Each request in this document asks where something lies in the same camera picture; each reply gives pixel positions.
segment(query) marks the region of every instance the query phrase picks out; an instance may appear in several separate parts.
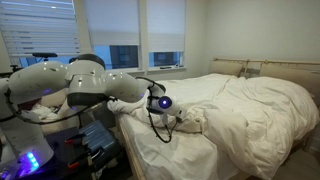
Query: bed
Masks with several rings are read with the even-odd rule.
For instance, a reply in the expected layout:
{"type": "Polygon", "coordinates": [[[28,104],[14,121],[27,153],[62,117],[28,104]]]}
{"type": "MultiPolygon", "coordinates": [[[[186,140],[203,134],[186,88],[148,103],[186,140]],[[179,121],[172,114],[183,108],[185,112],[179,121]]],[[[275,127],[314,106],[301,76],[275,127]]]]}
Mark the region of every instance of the bed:
{"type": "MultiPolygon", "coordinates": [[[[219,62],[215,67],[225,67],[225,63],[219,62]]],[[[217,68],[219,74],[159,81],[167,88],[167,95],[188,109],[186,119],[176,127],[169,144],[159,141],[150,128],[146,111],[140,108],[146,99],[135,104],[110,104],[134,177],[244,179],[254,175],[272,178],[290,150],[308,142],[306,139],[319,121],[319,112],[314,88],[317,84],[312,83],[311,90],[307,88],[307,91],[310,84],[304,84],[303,88],[286,81],[288,77],[271,78],[277,74],[277,68],[269,63],[262,63],[260,70],[262,76],[269,77],[238,78],[239,69],[248,72],[249,61],[245,60],[226,71],[217,68]]],[[[300,69],[288,69],[292,70],[301,73],[300,69]]],[[[163,126],[156,116],[154,120],[156,126],[163,126]]],[[[169,120],[172,127],[174,118],[169,120]]],[[[161,128],[159,131],[166,137],[165,131],[161,128]]]]}

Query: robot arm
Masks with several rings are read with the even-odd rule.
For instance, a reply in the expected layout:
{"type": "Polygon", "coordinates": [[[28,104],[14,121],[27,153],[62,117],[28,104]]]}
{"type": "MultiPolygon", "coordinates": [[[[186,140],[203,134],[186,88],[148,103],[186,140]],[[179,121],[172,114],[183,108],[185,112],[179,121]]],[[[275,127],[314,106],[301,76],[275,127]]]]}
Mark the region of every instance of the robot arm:
{"type": "MultiPolygon", "coordinates": [[[[24,169],[19,176],[35,172],[49,161],[53,151],[46,142],[41,128],[34,125],[44,123],[40,122],[34,113],[16,111],[16,105],[63,88],[69,88],[68,105],[80,112],[109,100],[109,97],[129,103],[137,102],[145,96],[148,89],[149,112],[159,115],[169,114],[178,119],[182,119],[185,115],[184,109],[164,96],[166,89],[163,85],[147,78],[133,78],[126,73],[106,73],[103,61],[92,54],[78,56],[70,65],[48,61],[29,66],[15,72],[9,79],[0,79],[0,127],[12,145],[16,159],[22,160],[19,164],[16,164],[15,160],[9,162],[24,169]]],[[[171,133],[169,133],[170,139],[164,141],[155,128],[154,131],[163,142],[170,142],[171,133]]]]}

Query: window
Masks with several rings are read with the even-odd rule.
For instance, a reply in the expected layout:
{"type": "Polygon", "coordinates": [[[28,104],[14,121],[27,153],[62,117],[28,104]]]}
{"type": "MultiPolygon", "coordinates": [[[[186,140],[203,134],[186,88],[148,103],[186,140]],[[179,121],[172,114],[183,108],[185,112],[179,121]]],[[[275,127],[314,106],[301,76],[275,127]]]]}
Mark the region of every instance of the window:
{"type": "Polygon", "coordinates": [[[149,53],[149,66],[178,66],[182,53],[180,52],[155,52],[149,53]]]}
{"type": "Polygon", "coordinates": [[[138,68],[138,0],[85,3],[91,45],[106,69],[138,68]]]}
{"type": "Polygon", "coordinates": [[[183,65],[185,0],[148,0],[149,66],[183,65]]]}
{"type": "Polygon", "coordinates": [[[34,52],[63,62],[80,53],[72,0],[0,0],[0,29],[11,61],[23,67],[39,61],[34,52]]]}

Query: pillow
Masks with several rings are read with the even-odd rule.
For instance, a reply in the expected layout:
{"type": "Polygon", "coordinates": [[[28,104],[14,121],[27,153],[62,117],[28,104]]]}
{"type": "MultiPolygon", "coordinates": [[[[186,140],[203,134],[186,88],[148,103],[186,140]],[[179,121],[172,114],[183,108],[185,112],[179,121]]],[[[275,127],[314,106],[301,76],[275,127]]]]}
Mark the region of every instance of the pillow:
{"type": "Polygon", "coordinates": [[[235,62],[213,61],[209,73],[240,76],[243,65],[235,62]]]}
{"type": "Polygon", "coordinates": [[[260,69],[260,76],[273,77],[296,83],[309,91],[317,106],[320,106],[320,74],[309,70],[263,63],[260,69]]]}

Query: cable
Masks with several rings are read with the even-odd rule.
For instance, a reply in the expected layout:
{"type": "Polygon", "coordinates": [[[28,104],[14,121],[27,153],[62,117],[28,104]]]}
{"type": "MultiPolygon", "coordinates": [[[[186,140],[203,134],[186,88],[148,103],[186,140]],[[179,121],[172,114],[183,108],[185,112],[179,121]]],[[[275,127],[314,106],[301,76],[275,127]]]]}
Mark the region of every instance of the cable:
{"type": "Polygon", "coordinates": [[[82,128],[81,114],[78,114],[79,118],[79,129],[82,128]]]}
{"type": "MultiPolygon", "coordinates": [[[[151,105],[151,100],[152,100],[152,97],[153,97],[153,96],[152,96],[152,91],[151,91],[149,88],[148,88],[148,90],[149,90],[149,92],[150,92],[150,96],[149,96],[149,97],[151,97],[151,99],[150,99],[149,102],[148,102],[148,106],[150,106],[150,105],[151,105]]],[[[164,142],[164,143],[169,143],[169,142],[171,141],[171,138],[172,138],[172,132],[173,132],[174,128],[176,127],[178,121],[176,120],[176,123],[175,123],[175,125],[172,127],[171,132],[169,131],[168,126],[167,126],[167,125],[164,125],[164,127],[166,128],[166,130],[167,130],[167,132],[168,132],[168,134],[169,134],[169,139],[168,139],[168,140],[164,140],[164,139],[160,136],[160,134],[158,133],[157,129],[155,128],[155,126],[154,126],[154,124],[153,124],[152,116],[151,116],[151,113],[150,113],[149,110],[148,110],[148,114],[149,114],[148,117],[149,117],[149,121],[150,121],[151,127],[152,127],[153,131],[156,133],[156,136],[157,136],[162,142],[164,142]]]]}
{"type": "Polygon", "coordinates": [[[5,117],[3,119],[0,119],[0,122],[6,122],[6,121],[9,121],[10,119],[13,119],[15,117],[14,114],[12,114],[11,116],[8,116],[8,117],[5,117]]]}
{"type": "Polygon", "coordinates": [[[75,113],[75,114],[72,114],[70,116],[66,116],[64,118],[61,118],[61,119],[57,119],[57,120],[54,120],[54,121],[49,121],[49,122],[35,122],[35,121],[32,121],[31,119],[28,119],[28,118],[25,118],[23,116],[21,116],[21,110],[19,109],[19,111],[15,110],[15,108],[13,107],[13,103],[10,101],[10,94],[11,94],[11,90],[8,89],[7,93],[5,93],[5,96],[6,96],[6,103],[10,109],[10,111],[13,113],[13,115],[19,119],[21,119],[22,121],[24,122],[27,122],[27,123],[31,123],[31,124],[38,124],[38,125],[46,125],[46,124],[53,124],[53,123],[57,123],[57,122],[60,122],[60,121],[64,121],[64,120],[67,120],[69,118],[72,118],[74,116],[77,116],[77,115],[80,115],[82,112],[84,112],[85,110],[89,109],[90,106],[82,109],[81,111],[75,113]]]}

